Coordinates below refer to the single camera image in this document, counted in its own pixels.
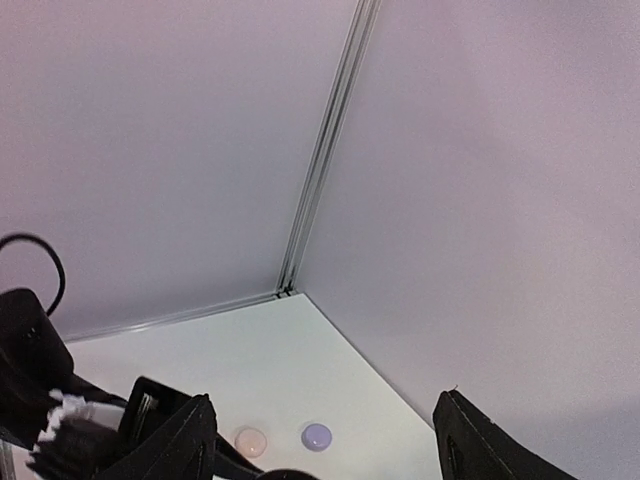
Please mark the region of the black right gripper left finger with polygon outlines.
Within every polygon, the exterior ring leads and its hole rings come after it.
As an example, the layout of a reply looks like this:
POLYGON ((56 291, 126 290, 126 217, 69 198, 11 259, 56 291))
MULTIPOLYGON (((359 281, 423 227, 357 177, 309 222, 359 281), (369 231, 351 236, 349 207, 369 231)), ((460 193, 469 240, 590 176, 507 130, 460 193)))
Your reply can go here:
POLYGON ((133 393, 90 479, 211 479, 217 418, 206 394, 133 393))

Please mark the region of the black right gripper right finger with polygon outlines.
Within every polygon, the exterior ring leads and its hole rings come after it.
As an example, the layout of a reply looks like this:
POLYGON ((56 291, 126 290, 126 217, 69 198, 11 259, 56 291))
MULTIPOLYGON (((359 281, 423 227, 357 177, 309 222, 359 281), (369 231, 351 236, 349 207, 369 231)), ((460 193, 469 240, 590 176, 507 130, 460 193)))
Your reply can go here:
POLYGON ((446 480, 574 480, 528 450, 458 390, 439 395, 432 414, 446 480))

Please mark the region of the black earbud charging case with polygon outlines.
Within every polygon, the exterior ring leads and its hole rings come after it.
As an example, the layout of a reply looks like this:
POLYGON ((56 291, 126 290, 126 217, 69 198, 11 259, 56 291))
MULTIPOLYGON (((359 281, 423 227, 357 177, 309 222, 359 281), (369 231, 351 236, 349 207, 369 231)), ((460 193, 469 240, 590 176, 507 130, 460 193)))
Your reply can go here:
POLYGON ((318 480, 313 475, 298 469, 275 469, 259 474, 255 480, 318 480))

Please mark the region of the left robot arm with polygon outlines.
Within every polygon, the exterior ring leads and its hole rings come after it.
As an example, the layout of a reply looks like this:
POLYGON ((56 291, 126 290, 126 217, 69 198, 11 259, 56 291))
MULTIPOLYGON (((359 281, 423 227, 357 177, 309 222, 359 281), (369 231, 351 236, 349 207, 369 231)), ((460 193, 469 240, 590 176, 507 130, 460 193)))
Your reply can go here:
POLYGON ((126 400, 74 373, 74 361, 35 293, 1 294, 1 439, 31 449, 58 405, 53 390, 123 407, 126 400))

